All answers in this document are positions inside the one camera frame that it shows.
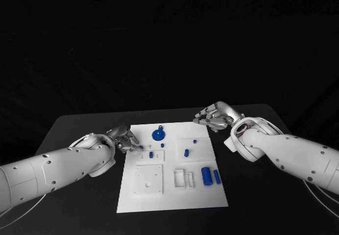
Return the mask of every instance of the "black table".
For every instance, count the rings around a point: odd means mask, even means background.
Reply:
[[[204,108],[63,116],[37,154],[69,147],[86,134],[106,133],[122,124],[193,121]],[[247,117],[263,117],[291,134],[269,105],[234,108]],[[109,172],[50,193],[0,234],[337,234],[339,219],[321,206],[302,180],[279,170],[268,156],[253,163],[230,151],[224,145],[230,129],[214,133],[208,128],[229,208],[118,213],[126,157],[118,151],[118,164]]]

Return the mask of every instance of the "dark backdrop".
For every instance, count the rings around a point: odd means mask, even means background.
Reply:
[[[339,148],[334,1],[12,1],[0,26],[0,164],[63,115],[268,103]]]

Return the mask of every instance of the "small blue piece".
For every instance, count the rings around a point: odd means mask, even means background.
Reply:
[[[203,175],[204,175],[204,185],[210,186],[214,184],[213,182],[213,176],[211,176],[211,171],[208,167],[203,168]]]
[[[164,126],[159,126],[159,129],[154,131],[152,138],[157,141],[162,141],[165,139]]]
[[[220,185],[221,184],[221,178],[220,178],[219,170],[214,170],[214,177],[216,177],[217,184]]]

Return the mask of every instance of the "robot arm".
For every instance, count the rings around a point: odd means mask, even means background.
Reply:
[[[90,174],[97,177],[116,164],[116,145],[123,153],[139,144],[129,126],[106,135],[86,135],[69,148],[0,166],[0,212],[61,189]]]
[[[339,194],[339,151],[294,135],[260,117],[246,117],[219,101],[198,114],[194,122],[216,132],[232,125],[226,145],[252,162],[265,155],[281,170]]]

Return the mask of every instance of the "robotic hand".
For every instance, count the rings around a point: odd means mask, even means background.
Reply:
[[[216,132],[232,125],[232,136],[224,144],[252,162],[269,156],[281,170],[339,194],[339,151],[328,146],[285,135],[262,117],[246,117],[219,101],[198,114],[194,123]]]
[[[69,148],[0,166],[0,212],[58,190],[87,174],[97,177],[116,164],[116,145],[123,153],[138,150],[131,126],[106,135],[89,134]]]

